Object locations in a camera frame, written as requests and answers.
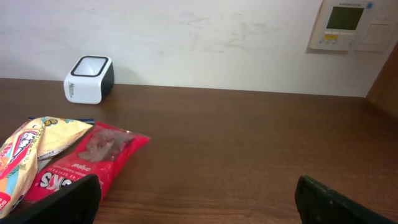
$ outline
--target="brown table surface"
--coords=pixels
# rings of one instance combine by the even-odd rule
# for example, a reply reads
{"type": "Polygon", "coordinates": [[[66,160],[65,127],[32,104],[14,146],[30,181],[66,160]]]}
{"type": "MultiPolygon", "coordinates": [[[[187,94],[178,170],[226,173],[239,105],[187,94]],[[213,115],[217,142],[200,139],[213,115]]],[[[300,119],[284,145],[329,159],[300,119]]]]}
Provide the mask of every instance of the brown table surface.
{"type": "Polygon", "coordinates": [[[363,98],[115,85],[99,105],[62,82],[0,79],[0,140],[28,116],[94,118],[152,137],[95,223],[300,223],[309,175],[398,221],[398,124],[363,98]]]}

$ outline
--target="red plastic bag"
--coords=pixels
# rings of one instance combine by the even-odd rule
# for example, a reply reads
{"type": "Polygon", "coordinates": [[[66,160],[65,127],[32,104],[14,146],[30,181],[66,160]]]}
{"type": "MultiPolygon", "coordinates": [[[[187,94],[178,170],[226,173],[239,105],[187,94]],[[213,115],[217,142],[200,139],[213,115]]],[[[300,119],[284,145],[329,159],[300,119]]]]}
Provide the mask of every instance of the red plastic bag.
{"type": "Polygon", "coordinates": [[[103,199],[131,154],[148,141],[98,122],[71,154],[36,175],[24,200],[41,200],[88,174],[98,176],[103,199]]]}

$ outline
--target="wood grain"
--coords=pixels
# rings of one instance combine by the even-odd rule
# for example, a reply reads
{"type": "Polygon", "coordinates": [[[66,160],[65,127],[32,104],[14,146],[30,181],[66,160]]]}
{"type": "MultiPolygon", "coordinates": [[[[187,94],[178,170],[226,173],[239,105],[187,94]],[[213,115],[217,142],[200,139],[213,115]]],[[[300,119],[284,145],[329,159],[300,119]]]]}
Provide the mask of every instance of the wood grain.
{"type": "Polygon", "coordinates": [[[300,175],[398,221],[397,121],[363,98],[116,85],[99,105],[61,82],[0,79],[5,140],[28,116],[94,118],[152,137],[95,223],[300,223],[300,175]]]}
{"type": "Polygon", "coordinates": [[[398,118],[398,44],[373,83],[366,99],[398,118]]]}

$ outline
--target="yellow snack bag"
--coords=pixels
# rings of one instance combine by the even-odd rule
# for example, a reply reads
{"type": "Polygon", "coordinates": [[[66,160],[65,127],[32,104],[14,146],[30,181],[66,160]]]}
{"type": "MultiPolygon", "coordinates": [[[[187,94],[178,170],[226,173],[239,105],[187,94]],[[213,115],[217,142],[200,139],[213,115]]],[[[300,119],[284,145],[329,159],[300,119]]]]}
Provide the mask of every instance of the yellow snack bag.
{"type": "Polygon", "coordinates": [[[37,146],[44,124],[33,120],[9,137],[0,148],[0,218],[24,197],[37,171],[37,146]]]}
{"type": "Polygon", "coordinates": [[[44,123],[42,142],[37,151],[39,160],[57,155],[84,135],[92,125],[72,120],[53,117],[36,118],[44,123]]]}

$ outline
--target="green lcd display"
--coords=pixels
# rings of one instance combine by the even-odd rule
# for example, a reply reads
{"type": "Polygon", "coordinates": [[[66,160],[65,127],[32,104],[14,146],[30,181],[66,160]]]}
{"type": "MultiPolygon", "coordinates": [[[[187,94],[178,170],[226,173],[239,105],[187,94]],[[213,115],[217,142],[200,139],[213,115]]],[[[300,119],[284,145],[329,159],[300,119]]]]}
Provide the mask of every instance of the green lcd display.
{"type": "Polygon", "coordinates": [[[333,7],[327,29],[355,30],[364,8],[333,7]]]}

